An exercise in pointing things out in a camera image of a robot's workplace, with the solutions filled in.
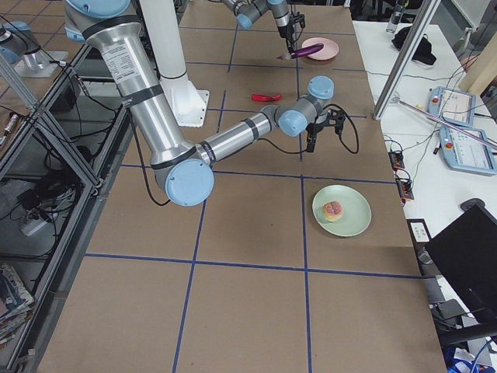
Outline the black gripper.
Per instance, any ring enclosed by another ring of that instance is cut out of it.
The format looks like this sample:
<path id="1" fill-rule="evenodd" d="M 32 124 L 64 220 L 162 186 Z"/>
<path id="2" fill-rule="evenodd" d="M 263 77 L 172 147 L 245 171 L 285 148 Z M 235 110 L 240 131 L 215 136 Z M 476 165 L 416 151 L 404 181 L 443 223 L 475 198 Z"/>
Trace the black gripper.
<path id="1" fill-rule="evenodd" d="M 307 147 L 306 152 L 314 152 L 317 134 L 325 127 L 333 127 L 338 136 L 342 135 L 345 123 L 345 112 L 343 110 L 330 109 L 306 127 Z"/>
<path id="2" fill-rule="evenodd" d="M 295 42 L 299 40 L 306 27 L 305 15 L 300 12 L 292 12 L 285 29 L 285 39 L 289 54 L 294 52 Z"/>

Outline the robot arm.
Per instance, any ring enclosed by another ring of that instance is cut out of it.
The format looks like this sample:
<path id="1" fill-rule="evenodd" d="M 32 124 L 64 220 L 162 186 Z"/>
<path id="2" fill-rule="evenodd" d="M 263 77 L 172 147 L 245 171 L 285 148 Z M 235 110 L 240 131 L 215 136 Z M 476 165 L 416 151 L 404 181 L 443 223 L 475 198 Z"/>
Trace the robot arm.
<path id="1" fill-rule="evenodd" d="M 287 51 L 295 52 L 296 36 L 295 26 L 305 28 L 304 14 L 291 12 L 289 5 L 284 0 L 222 0 L 222 4 L 227 6 L 235 16 L 238 25 L 248 30 L 267 12 L 271 12 L 276 24 L 276 28 L 281 38 L 285 40 Z"/>
<path id="2" fill-rule="evenodd" d="M 140 41 L 141 22 L 129 1 L 66 1 L 68 37 L 97 49 L 120 92 L 121 102 L 151 149 L 155 179 L 169 200 L 193 206 L 214 187 L 211 165 L 258 141 L 275 128 L 295 137 L 326 117 L 335 86 L 316 76 L 306 95 L 288 108 L 261 112 L 197 144 L 185 139 Z"/>

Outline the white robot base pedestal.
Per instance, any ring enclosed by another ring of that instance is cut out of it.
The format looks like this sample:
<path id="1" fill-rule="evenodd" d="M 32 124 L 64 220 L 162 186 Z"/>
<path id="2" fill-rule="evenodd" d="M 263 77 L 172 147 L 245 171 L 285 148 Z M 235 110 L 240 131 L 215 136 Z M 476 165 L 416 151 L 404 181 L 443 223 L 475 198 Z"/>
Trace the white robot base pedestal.
<path id="1" fill-rule="evenodd" d="M 159 81 L 178 125 L 202 127 L 210 93 L 189 80 L 173 1 L 140 2 Z"/>

